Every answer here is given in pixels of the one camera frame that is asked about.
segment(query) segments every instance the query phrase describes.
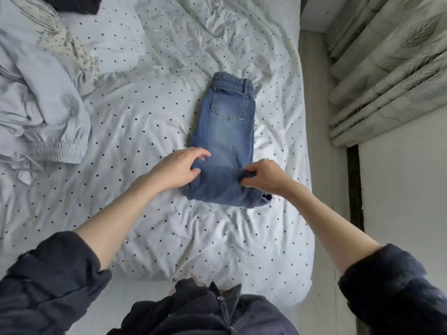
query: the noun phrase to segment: leaf-patterned curtain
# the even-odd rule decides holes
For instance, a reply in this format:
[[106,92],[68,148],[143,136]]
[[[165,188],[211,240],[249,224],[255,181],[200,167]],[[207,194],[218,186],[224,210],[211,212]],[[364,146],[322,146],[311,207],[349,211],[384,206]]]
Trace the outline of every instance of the leaf-patterned curtain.
[[348,0],[326,36],[337,146],[447,104],[447,0]]

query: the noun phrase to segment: rolled-up sleeve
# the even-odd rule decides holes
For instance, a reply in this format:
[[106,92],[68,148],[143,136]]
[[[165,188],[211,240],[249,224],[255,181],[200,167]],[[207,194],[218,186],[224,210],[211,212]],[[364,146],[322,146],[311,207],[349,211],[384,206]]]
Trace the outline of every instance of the rolled-up sleeve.
[[376,334],[447,334],[447,299],[410,253],[388,244],[339,281],[352,312]]
[[20,255],[0,281],[0,333],[67,331],[111,277],[76,233],[54,234]]

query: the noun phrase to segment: white bedding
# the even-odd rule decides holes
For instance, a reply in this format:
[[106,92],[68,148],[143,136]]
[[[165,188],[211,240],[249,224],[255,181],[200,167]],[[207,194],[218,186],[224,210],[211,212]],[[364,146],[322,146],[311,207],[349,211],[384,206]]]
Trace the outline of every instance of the white bedding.
[[[254,159],[275,160],[310,188],[299,0],[271,3],[139,0],[148,49],[133,71],[106,76],[86,99],[94,109],[83,162],[44,165],[31,186],[1,171],[3,253],[74,229],[161,157],[185,147],[219,70],[254,83]],[[187,201],[172,190],[150,204],[111,269],[151,281],[194,274],[223,288],[243,283],[244,293],[290,305],[311,286],[313,252],[313,233],[283,199],[245,209]]]

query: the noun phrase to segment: jeans back pocket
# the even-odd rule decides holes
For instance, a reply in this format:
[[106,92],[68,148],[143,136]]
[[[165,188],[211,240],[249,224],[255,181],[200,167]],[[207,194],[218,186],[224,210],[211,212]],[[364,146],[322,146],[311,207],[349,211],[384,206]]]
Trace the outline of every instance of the jeans back pocket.
[[235,90],[214,88],[211,111],[225,121],[245,120],[249,97]]

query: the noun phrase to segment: floor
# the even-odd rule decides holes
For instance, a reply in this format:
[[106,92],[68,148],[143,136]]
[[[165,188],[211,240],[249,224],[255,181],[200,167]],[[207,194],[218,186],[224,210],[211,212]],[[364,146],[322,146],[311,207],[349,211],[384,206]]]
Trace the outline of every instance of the floor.
[[[300,33],[299,53],[303,67],[309,159],[312,188],[322,202],[349,218],[348,179],[345,148],[332,144],[328,121],[334,108],[327,101],[330,61],[324,36]],[[0,258],[0,276],[14,258]],[[298,306],[283,310],[301,335],[356,335],[355,318],[337,287],[338,273],[316,241],[313,286]],[[87,314],[68,332],[69,335],[106,334],[118,327],[122,318],[138,300],[158,300],[171,290],[172,283],[149,283],[115,277]]]

